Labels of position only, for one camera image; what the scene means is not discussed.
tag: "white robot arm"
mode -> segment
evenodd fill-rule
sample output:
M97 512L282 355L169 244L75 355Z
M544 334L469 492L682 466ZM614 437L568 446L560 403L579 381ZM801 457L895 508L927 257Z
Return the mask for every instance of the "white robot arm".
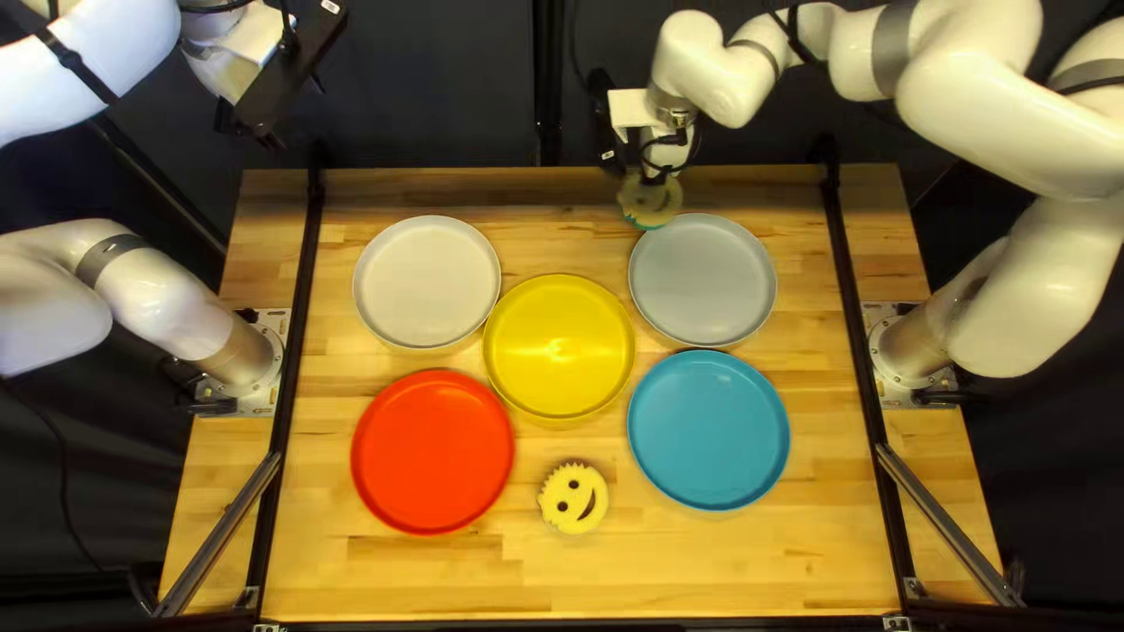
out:
M47 0L22 1L48 16ZM199 81L236 105L277 49L283 22L262 0L183 12L225 3L60 0L57 19L0 47L0 147L97 115L155 70L176 43Z
M1039 367L1088 322L1124 238L1124 85L1116 81L1124 19L1082 37L1048 88L1023 75L1041 31L1036 0L896 1L854 12L814 2L792 11L779 11L780 24L759 16L725 45L706 13L672 15L649 88L610 93L614 127L658 136L689 128L698 110L743 126L785 70L804 63L803 45L827 62L843 97L892 98L919 135L1043 196L961 276L971 278L882 334L897 352L880 354L879 370L921 387L950 361L991 377ZM781 25L795 26L799 44ZM655 148L658 164L687 157L676 145Z
M0 235L0 376L92 349L112 319L223 385L275 369L265 336L120 224L79 219Z

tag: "plate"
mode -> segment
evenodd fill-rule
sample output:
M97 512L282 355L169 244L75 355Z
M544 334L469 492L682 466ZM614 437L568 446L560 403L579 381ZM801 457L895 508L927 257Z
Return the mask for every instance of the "plate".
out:
M696 509L731 511L764 496L785 471L788 416L769 380L745 362L685 351L637 385L628 444L660 491Z
M499 498L515 454L504 404L453 371L423 371L382 390L352 439L352 478L366 507L415 535L456 531Z
M588 415L628 382L636 342L620 301L573 274L524 281L484 327L484 364L511 405L543 419Z
M499 287L499 258L479 231L423 215L371 240L355 264L352 297L363 323L383 341L436 349L482 325Z
M742 225L690 213L644 233L628 261L628 290L641 315L668 337L726 346L764 324L777 272Z

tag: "blue plate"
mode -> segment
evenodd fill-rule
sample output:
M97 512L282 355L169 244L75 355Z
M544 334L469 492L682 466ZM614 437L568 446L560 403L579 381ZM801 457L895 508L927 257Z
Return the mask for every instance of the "blue plate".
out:
M644 475L708 512L744 507L785 471L789 427L777 389L718 351L685 351L644 376L628 404L628 443Z

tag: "gray plate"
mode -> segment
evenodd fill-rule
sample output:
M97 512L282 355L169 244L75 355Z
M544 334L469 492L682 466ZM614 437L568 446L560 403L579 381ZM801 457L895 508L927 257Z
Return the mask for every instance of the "gray plate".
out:
M641 237L628 262L628 289L641 315L664 335L726 346L764 324L777 299L777 272L740 224L692 213Z

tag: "smiley face sponge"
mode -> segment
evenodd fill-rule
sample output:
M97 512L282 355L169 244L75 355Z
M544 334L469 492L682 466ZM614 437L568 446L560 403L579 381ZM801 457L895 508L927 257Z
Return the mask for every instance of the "smiley face sponge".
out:
M546 524L566 535L581 535L601 524L609 509L609 487L593 468L566 463L546 479L537 500Z

